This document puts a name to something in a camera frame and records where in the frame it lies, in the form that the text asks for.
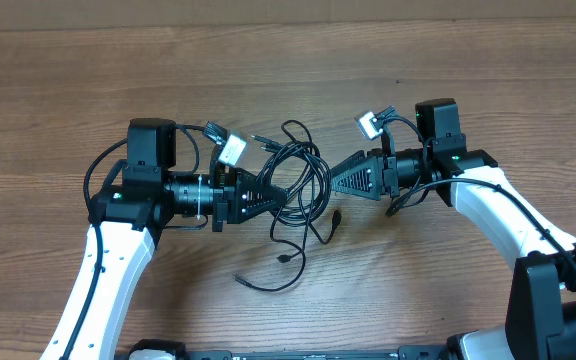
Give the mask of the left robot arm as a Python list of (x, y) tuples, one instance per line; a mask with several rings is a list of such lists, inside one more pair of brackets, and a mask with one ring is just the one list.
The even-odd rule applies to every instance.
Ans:
[[(195, 131), (215, 145), (206, 175), (173, 169), (177, 134)], [(246, 139), (213, 122), (197, 127), (137, 118), (121, 143), (126, 158), (97, 194), (84, 194), (86, 248), (45, 359), (114, 357), (136, 285), (175, 216), (203, 219), (219, 232), (287, 202), (285, 190), (237, 167)]]

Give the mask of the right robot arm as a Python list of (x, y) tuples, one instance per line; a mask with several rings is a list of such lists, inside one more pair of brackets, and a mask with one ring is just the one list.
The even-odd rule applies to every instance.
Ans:
[(421, 146), (398, 151), (389, 130), (394, 107), (356, 121), (380, 147), (358, 151), (332, 170), (334, 191), (392, 200), (395, 215), (411, 197), (436, 192), (476, 225), (513, 272), (503, 324), (449, 337), (443, 345), (401, 346), (395, 359), (576, 359), (576, 237), (541, 215), (487, 152), (469, 150), (452, 98), (416, 104), (411, 128)]

